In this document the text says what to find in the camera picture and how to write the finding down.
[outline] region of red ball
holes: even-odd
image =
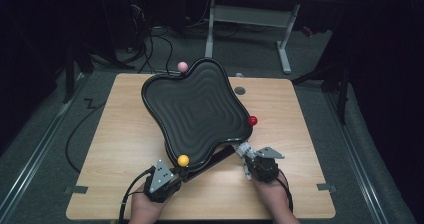
[[[249,125],[254,126],[258,123],[258,118],[256,118],[255,116],[250,116],[247,122],[249,123]]]

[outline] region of yellow ball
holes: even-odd
[[[180,157],[178,157],[178,165],[180,165],[181,167],[186,167],[189,161],[190,159],[187,155],[181,155]]]

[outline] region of human hand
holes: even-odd
[[[288,182],[283,172],[280,170],[277,177],[288,189]],[[289,200],[285,189],[277,180],[269,183],[260,182],[253,179],[253,183],[258,191],[259,198],[271,213],[276,224],[300,223],[289,208]]]
[[[168,203],[168,198],[164,203],[152,202],[142,193],[144,183],[132,194],[131,200],[131,218],[129,224],[153,224],[155,223],[165,205]]]

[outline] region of black tray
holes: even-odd
[[[168,157],[177,166],[178,157],[187,155],[188,171],[205,166],[217,146],[240,144],[252,134],[249,113],[213,59],[200,59],[178,76],[155,75],[141,95],[162,130]]]

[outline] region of table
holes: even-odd
[[[149,77],[116,77],[76,184],[88,187],[87,192],[73,193],[66,212],[68,218],[117,219],[122,196],[136,176],[156,165],[158,159],[172,166],[163,135],[141,99],[141,86]],[[317,188],[317,184],[325,183],[325,178],[291,82],[229,79],[233,89],[246,90],[238,97],[258,118],[249,139],[252,147],[259,150],[270,146],[286,157],[276,161],[289,180],[294,214],[298,218],[332,218],[335,209],[330,193]],[[126,208],[125,217],[129,215],[130,208]],[[270,215],[258,201],[253,183],[246,179],[239,156],[233,154],[183,183],[161,216],[161,220],[181,219],[270,219]]]
[[[296,3],[290,11],[215,5],[215,0],[210,0],[210,3],[209,28],[206,39],[205,57],[213,57],[213,33],[214,22],[216,21],[278,27],[284,29],[284,32],[281,33],[281,40],[276,43],[282,70],[285,74],[291,73],[291,67],[286,53],[286,45],[298,15],[300,8],[299,3]]]

